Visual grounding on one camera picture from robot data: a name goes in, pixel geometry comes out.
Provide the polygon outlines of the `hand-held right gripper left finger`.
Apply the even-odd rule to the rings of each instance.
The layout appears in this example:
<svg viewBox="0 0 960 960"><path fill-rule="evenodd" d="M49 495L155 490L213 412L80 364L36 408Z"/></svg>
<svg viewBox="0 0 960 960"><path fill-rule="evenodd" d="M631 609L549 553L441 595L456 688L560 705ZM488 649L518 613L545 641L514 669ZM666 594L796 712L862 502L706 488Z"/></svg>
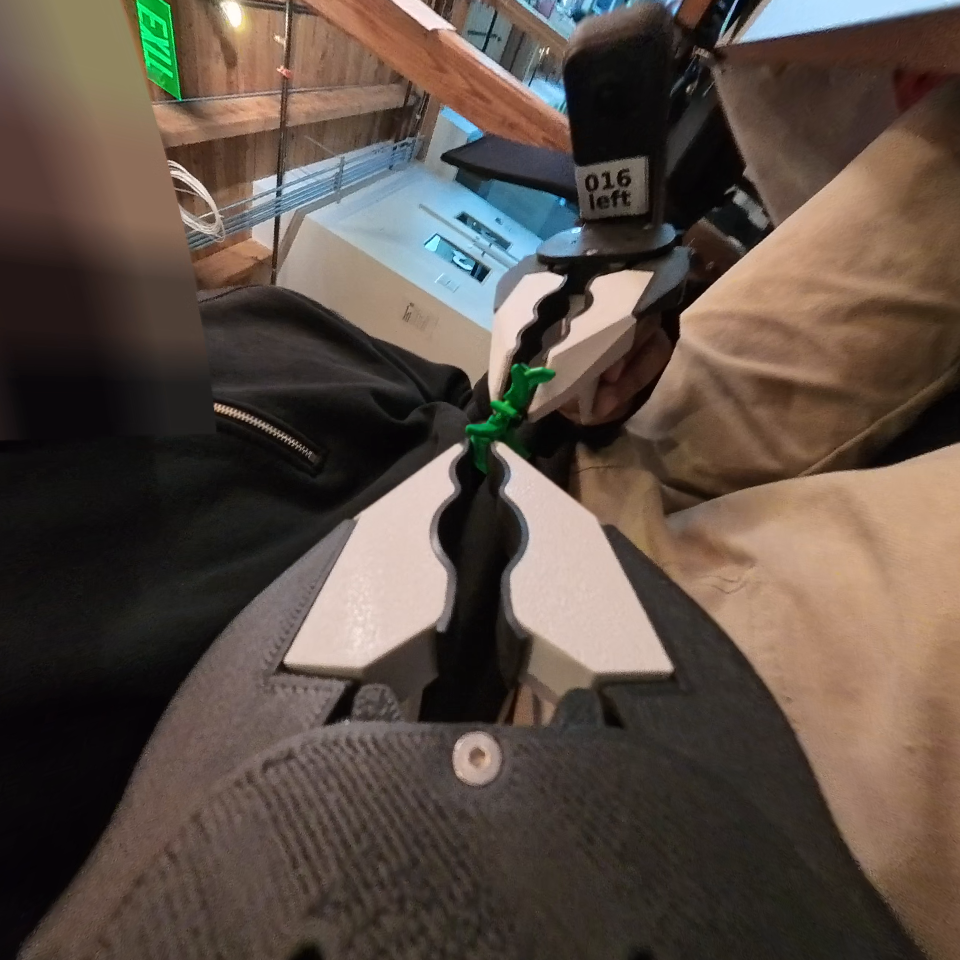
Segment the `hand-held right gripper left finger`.
<svg viewBox="0 0 960 960"><path fill-rule="evenodd" d="M406 719L420 718L456 584L440 519L469 462L467 444L456 443L356 515L283 658L288 671L385 686Z"/></svg>

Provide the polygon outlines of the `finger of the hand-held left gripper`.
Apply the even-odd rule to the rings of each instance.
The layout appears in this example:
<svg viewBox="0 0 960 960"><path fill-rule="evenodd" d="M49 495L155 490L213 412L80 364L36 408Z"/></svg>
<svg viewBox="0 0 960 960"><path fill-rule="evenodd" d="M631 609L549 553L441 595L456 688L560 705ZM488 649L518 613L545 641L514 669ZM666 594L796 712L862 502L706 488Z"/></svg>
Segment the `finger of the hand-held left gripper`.
<svg viewBox="0 0 960 960"><path fill-rule="evenodd" d="M634 342L638 324L634 311L655 275L654 270L619 270L588 283L585 306L561 324L558 341L536 362L554 376L535 388L527 408L529 422L538 422L571 402L581 414L592 414L601 375Z"/></svg>
<svg viewBox="0 0 960 960"><path fill-rule="evenodd" d="M541 352L545 331L557 322L557 306L567 278L524 258L501 277L494 296L487 363L487 389L500 401L511 381L512 366L530 364Z"/></svg>

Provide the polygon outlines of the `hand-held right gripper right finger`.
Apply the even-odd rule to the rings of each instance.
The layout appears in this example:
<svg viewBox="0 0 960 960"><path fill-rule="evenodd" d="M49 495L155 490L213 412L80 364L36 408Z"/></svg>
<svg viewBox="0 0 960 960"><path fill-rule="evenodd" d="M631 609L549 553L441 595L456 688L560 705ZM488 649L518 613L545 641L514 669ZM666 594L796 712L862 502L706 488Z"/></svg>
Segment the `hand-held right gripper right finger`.
<svg viewBox="0 0 960 960"><path fill-rule="evenodd" d="M597 517L509 446L498 493L518 540L502 610L520 643L520 683L557 707L572 690L658 682L673 663Z"/></svg>

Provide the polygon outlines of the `green toy leaf stem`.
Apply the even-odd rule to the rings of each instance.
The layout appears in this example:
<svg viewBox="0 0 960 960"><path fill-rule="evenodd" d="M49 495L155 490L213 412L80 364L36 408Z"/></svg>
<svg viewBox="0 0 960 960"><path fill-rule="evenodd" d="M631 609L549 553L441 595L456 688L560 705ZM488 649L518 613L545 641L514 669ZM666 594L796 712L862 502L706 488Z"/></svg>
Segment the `green toy leaf stem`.
<svg viewBox="0 0 960 960"><path fill-rule="evenodd" d="M511 365L509 388L502 398L489 402L491 412L486 420L468 424L464 429L471 462L480 474L489 473L489 453L496 443L524 460L531 457L519 431L526 423L536 390L555 376L556 371L548 366Z"/></svg>

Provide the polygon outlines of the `person's left hand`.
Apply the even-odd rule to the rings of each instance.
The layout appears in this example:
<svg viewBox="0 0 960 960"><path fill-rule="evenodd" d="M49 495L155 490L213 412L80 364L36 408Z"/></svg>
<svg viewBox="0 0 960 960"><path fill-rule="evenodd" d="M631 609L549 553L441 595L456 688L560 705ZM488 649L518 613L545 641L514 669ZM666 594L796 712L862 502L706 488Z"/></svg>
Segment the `person's left hand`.
<svg viewBox="0 0 960 960"><path fill-rule="evenodd" d="M663 374L673 344L660 315L638 321L629 351L601 373L592 405L583 414L573 399L558 409L571 423L602 426L628 419L642 404L642 395Z"/></svg>

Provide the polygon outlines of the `black flat panel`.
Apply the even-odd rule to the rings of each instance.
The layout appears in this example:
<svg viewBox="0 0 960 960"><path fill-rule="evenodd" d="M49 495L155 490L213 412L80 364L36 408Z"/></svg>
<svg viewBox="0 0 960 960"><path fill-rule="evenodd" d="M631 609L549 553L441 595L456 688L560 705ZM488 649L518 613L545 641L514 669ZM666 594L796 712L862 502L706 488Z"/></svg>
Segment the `black flat panel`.
<svg viewBox="0 0 960 960"><path fill-rule="evenodd" d="M534 189L578 204L575 167L568 152L483 134L446 150L439 159L483 181Z"/></svg>

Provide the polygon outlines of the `wooden diagonal beam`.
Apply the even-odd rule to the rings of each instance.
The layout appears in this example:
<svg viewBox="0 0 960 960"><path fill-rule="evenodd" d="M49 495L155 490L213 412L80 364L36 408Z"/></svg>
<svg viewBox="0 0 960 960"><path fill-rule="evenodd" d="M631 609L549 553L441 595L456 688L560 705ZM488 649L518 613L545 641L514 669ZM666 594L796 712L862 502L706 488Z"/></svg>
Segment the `wooden diagonal beam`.
<svg viewBox="0 0 960 960"><path fill-rule="evenodd" d="M488 135L570 153L570 124L420 1L307 1L384 64Z"/></svg>

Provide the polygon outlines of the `person's tan trousers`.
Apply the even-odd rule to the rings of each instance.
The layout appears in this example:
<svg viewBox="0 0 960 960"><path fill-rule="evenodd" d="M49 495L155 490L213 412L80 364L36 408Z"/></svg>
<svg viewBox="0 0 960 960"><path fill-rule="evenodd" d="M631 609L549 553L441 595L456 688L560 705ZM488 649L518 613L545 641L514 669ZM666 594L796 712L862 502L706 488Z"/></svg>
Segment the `person's tan trousers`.
<svg viewBox="0 0 960 960"><path fill-rule="evenodd" d="M867 881L958 958L958 78L893 87L568 489L729 636Z"/></svg>

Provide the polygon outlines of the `green lit sign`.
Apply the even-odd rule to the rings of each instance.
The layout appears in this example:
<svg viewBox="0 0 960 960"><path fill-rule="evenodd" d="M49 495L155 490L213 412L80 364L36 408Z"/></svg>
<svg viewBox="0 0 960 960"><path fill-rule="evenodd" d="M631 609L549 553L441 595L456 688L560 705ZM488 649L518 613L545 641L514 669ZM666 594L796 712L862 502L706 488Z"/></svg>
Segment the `green lit sign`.
<svg viewBox="0 0 960 960"><path fill-rule="evenodd" d="M166 1L135 1L135 11L147 78L180 102L183 97L172 6Z"/></svg>

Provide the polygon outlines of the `small dark wall window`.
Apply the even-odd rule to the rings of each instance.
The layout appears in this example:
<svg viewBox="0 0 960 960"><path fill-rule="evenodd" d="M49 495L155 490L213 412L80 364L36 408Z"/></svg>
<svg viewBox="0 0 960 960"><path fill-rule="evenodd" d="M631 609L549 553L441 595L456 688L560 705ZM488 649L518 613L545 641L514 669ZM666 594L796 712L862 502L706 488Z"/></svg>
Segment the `small dark wall window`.
<svg viewBox="0 0 960 960"><path fill-rule="evenodd" d="M482 259L466 252L461 246L439 233L434 233L427 239L423 243L423 248L476 283L484 283L491 272L490 267Z"/></svg>

